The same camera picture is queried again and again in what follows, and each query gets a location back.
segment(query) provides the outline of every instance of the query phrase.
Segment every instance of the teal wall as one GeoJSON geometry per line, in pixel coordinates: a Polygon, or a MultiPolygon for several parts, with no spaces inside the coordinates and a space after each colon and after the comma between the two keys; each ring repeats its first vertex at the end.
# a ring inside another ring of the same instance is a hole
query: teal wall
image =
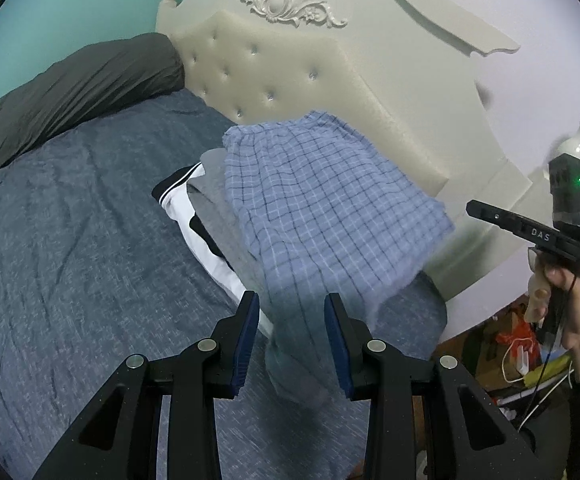
{"type": "Polygon", "coordinates": [[[84,45],[153,31],[159,1],[6,0],[0,97],[84,45]]]}

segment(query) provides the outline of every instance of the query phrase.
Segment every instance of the blue bedspread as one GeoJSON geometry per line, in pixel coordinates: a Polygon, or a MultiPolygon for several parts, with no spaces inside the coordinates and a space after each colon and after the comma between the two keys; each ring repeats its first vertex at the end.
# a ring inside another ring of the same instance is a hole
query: blue bedspread
{"type": "MultiPolygon", "coordinates": [[[[0,461],[15,480],[32,477],[127,355],[177,354],[234,311],[150,196],[230,126],[180,91],[0,170],[0,461]]],[[[417,278],[375,334],[429,353],[444,323],[434,287],[417,278]]],[[[345,478],[363,456],[368,405],[339,396],[313,413],[280,399],[263,352],[257,335],[239,397],[216,403],[223,477],[345,478]]],[[[165,449],[160,438],[159,478],[165,449]]]]}

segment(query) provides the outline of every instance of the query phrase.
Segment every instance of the decorative carving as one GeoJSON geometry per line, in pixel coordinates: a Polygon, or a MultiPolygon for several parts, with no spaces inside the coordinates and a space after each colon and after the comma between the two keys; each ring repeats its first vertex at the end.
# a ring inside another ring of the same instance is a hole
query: decorative carving
{"type": "Polygon", "coordinates": [[[300,20],[327,28],[345,27],[347,20],[337,20],[325,0],[239,0],[251,6],[250,11],[263,16],[270,23],[294,23],[300,20]]]}

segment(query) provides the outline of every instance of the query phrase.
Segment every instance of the tufted headboard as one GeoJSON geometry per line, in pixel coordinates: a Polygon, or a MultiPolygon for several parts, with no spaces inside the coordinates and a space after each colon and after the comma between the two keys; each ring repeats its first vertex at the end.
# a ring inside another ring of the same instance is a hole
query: tufted headboard
{"type": "Polygon", "coordinates": [[[456,232],[426,271],[445,298],[518,249],[464,211],[513,208],[532,187],[490,130],[470,59],[519,45],[483,20],[449,0],[162,0],[156,30],[186,86],[232,121],[326,110],[443,201],[456,232]]]}
{"type": "Polygon", "coordinates": [[[282,121],[327,110],[365,132],[429,195],[447,182],[439,161],[379,103],[335,40],[275,32],[225,10],[171,39],[185,86],[232,121],[282,121]]]}

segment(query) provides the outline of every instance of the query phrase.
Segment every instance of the gray pillow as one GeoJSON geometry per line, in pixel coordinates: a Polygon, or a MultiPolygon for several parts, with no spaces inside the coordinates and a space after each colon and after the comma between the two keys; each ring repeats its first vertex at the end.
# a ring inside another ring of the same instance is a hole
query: gray pillow
{"type": "Polygon", "coordinates": [[[0,98],[0,168],[84,121],[183,83],[179,54],[163,34],[85,46],[0,98]]]}

